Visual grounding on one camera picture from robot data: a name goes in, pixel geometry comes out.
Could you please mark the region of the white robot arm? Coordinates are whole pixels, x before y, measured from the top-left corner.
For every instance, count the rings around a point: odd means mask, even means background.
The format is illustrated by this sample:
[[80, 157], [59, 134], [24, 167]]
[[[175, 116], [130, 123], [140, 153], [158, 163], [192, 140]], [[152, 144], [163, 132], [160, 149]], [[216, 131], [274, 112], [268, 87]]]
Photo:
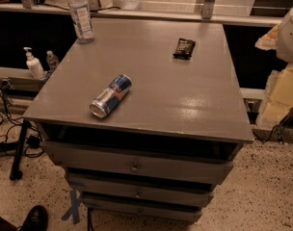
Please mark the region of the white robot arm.
[[279, 25], [274, 26], [255, 43], [261, 50], [275, 50], [277, 57], [287, 63], [271, 89], [262, 120], [278, 123], [293, 108], [293, 7]]

